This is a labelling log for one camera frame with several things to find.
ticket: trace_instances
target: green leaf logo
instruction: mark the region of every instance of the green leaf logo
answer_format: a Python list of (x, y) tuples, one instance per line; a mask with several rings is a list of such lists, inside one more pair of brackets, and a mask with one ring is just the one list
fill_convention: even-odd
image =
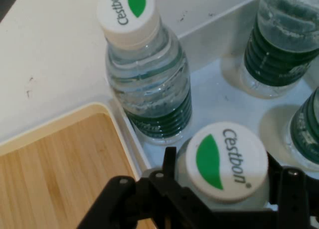
[(201, 141), (196, 154), (197, 168), (213, 187), (224, 190), (219, 172), (219, 152), (215, 139), (208, 135)]
[(129, 0), (129, 6), (133, 14), (138, 18), (145, 10), (146, 0)]

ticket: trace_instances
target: white tray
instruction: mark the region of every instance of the white tray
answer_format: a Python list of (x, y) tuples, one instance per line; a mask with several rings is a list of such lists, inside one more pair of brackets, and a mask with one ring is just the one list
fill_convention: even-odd
[[(285, 150), (282, 131), (316, 85), (319, 85), (319, 82), (312, 80), (318, 77), (306, 75), (292, 91), (277, 99), (255, 98), (242, 90), (237, 69), (242, 62), (258, 3), (259, 0), (248, 0), (180, 37), (191, 70), (193, 115), (185, 137), (171, 146), (179, 149), (207, 124), (233, 121), (259, 135), (267, 150), (280, 163), (300, 167)], [(312, 68), (316, 68), (318, 63), (317, 60)], [(135, 134), (123, 110), (118, 112), (121, 113), (117, 117), (120, 124), (130, 134), (127, 143), (131, 145), (140, 172), (160, 166), (166, 146), (145, 142)], [(319, 178), (319, 173), (307, 174)]]

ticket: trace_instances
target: bottle neck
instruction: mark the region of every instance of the bottle neck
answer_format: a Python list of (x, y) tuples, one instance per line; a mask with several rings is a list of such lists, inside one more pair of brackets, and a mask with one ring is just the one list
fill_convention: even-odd
[(150, 57), (164, 48), (169, 40), (169, 33), (167, 29), (161, 24), (159, 31), (147, 45), (140, 49), (124, 50), (120, 49), (108, 42), (108, 54), (113, 61), (137, 61)]

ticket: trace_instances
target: screw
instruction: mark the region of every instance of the screw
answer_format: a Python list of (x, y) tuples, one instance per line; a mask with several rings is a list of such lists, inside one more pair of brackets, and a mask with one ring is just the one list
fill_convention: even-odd
[(298, 172), (296, 170), (289, 170), (288, 174), (293, 177), (298, 176)]
[(126, 178), (122, 178), (120, 179), (120, 184), (126, 184), (128, 183), (129, 180), (127, 180)]
[(164, 174), (163, 173), (156, 173), (155, 177), (162, 178), (162, 177), (164, 177)]

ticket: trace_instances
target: cestbon logo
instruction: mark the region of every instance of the cestbon logo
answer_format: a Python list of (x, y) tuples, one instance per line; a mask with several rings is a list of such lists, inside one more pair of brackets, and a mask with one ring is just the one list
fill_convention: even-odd
[[(112, 9), (115, 10), (117, 14), (117, 21), (120, 25), (126, 25), (129, 23), (129, 19), (123, 8), (121, 0), (111, 0)], [(128, 0), (129, 7), (136, 18), (140, 17), (145, 10), (146, 0)]]
[[(246, 188), (251, 188), (251, 184), (246, 182), (244, 170), (241, 167), (244, 159), (236, 146), (238, 140), (236, 132), (232, 129), (225, 129), (223, 131), (223, 136), (226, 144), (225, 153), (227, 153), (233, 173), (233, 182), (237, 184), (245, 184)], [(217, 189), (224, 190), (221, 179), (222, 175), (220, 174), (221, 165), (219, 153), (220, 152), (214, 137), (212, 135), (208, 135), (198, 146), (196, 164), (200, 174), (210, 185)]]
[(197, 149), (197, 168), (202, 177), (213, 187), (224, 190), (220, 178), (218, 146), (212, 135), (205, 137)]
[(129, 6), (132, 13), (138, 18), (145, 10), (146, 0), (129, 0)]

